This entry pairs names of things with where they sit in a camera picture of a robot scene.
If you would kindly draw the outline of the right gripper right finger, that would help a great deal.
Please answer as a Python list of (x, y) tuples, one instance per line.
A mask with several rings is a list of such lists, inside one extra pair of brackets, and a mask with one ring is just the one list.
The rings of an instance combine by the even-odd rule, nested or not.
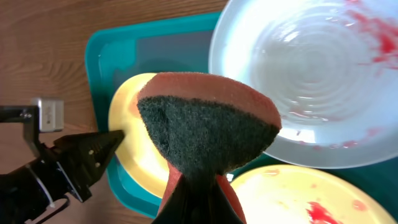
[(243, 224), (218, 183), (209, 192), (208, 210), (211, 224)]

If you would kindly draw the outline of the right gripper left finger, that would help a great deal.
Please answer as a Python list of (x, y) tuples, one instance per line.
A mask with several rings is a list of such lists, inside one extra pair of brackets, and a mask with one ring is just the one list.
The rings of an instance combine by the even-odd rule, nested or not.
[(191, 223), (192, 203), (190, 187), (185, 179), (180, 179), (163, 209), (152, 224)]

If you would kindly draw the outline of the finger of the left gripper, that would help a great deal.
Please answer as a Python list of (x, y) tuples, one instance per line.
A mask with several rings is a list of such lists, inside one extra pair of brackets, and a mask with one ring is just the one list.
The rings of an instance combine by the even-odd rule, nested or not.
[(72, 134), (53, 142), (58, 167), (75, 198), (91, 197), (90, 187), (101, 179), (123, 139), (124, 132), (117, 130)]

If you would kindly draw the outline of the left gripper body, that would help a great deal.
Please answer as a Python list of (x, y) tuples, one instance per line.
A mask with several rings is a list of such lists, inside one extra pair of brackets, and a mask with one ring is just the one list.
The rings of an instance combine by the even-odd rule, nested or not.
[(39, 108), (37, 106), (1, 106), (2, 123), (23, 124), (23, 138), (35, 159), (22, 167), (1, 175), (1, 223), (25, 223), (35, 220), (48, 206), (65, 199), (43, 223), (69, 206), (70, 193), (65, 176), (58, 167), (53, 147), (39, 140)]

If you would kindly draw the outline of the red and green sponge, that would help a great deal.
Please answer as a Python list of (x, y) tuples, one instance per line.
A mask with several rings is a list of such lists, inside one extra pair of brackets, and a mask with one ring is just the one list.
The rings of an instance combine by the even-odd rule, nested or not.
[(274, 142), (282, 121), (272, 100), (222, 76), (157, 73), (140, 90), (137, 108), (170, 166), (158, 214), (178, 181), (185, 179), (192, 198), (191, 223), (210, 223), (208, 195), (215, 183), (244, 223), (225, 174), (256, 159)]

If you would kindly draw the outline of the light blue plate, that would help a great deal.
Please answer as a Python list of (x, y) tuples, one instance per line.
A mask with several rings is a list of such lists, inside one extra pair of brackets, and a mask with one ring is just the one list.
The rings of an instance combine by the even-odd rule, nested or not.
[(209, 71), (274, 102), (269, 156), (322, 169), (397, 156), (397, 0), (231, 0)]

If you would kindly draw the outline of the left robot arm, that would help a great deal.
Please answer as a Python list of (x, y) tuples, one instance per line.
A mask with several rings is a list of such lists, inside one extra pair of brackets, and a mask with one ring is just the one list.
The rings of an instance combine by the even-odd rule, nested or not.
[(41, 223), (67, 208), (71, 194), (81, 203), (100, 180), (124, 139), (121, 130), (63, 136), (47, 147), (39, 141), (38, 106), (2, 106), (1, 122), (21, 123), (23, 137), (35, 154), (26, 165), (1, 175), (1, 223), (35, 220), (57, 200), (65, 203)]

